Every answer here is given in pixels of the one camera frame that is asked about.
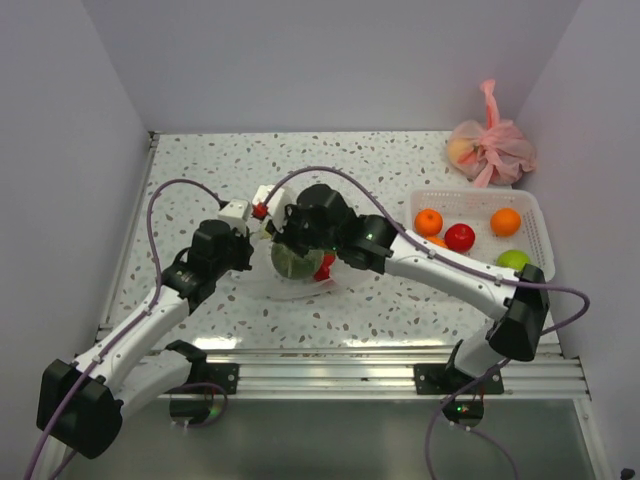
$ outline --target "orange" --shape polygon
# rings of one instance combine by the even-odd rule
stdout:
[[[438,238],[438,237],[427,237],[427,240],[430,241],[431,243],[435,243],[439,247],[446,248],[446,249],[449,248],[449,247],[447,247],[447,244],[444,242],[444,240],[442,240],[441,238]]]
[[[442,230],[442,215],[435,210],[427,208],[422,210],[413,222],[416,233],[423,237],[432,237],[440,233]]]
[[[491,217],[491,230],[499,237],[510,237],[518,231],[522,219],[513,208],[501,208]]]

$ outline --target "red object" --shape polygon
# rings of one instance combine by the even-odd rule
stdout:
[[[259,203],[253,206],[253,218],[257,218],[258,220],[264,220],[267,216],[268,210],[267,206]]]
[[[444,241],[454,252],[465,253],[471,250],[476,241],[476,234],[469,225],[456,223],[444,234]]]
[[[326,254],[322,259],[322,265],[318,271],[313,275],[313,279],[316,282],[321,282],[329,278],[331,274],[331,265],[336,261],[336,256],[333,254]]]

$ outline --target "white table surface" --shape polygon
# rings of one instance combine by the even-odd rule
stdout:
[[[222,198],[253,198],[260,184],[275,183],[308,165],[342,167],[368,187],[399,221],[412,190],[469,187],[444,155],[450,132],[265,133],[160,136],[125,279],[110,314],[120,322],[154,285],[144,215],[148,197],[172,178],[204,183]],[[345,180],[328,173],[297,177],[298,191],[321,180],[374,213]],[[161,265],[189,246],[200,221],[217,205],[190,185],[174,185],[156,202],[154,231]],[[217,291],[159,343],[175,339],[204,349],[327,348],[455,345],[486,318],[473,307],[426,285],[372,275],[352,291],[290,301],[258,299],[224,278]],[[555,334],[542,343],[557,344]]]

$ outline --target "gray floor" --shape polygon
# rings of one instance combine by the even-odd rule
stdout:
[[[235,401],[207,429],[172,429],[158,400],[68,479],[428,479],[424,433],[432,402]],[[505,445],[521,480],[594,478],[570,401],[489,403],[481,429]],[[441,480],[514,478],[482,439],[445,423],[434,434]]]

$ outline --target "white basket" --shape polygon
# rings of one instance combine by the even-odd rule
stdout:
[[[489,222],[497,210],[505,207],[520,214],[522,226],[511,237],[498,237]],[[468,257],[494,265],[502,252],[522,250],[542,269],[547,281],[555,275],[547,227],[537,200],[529,192],[492,188],[416,190],[409,195],[406,226],[413,228],[413,219],[425,208],[432,208],[442,215],[444,227],[438,235],[441,238],[456,223],[466,223],[473,228],[476,242],[465,254]]]

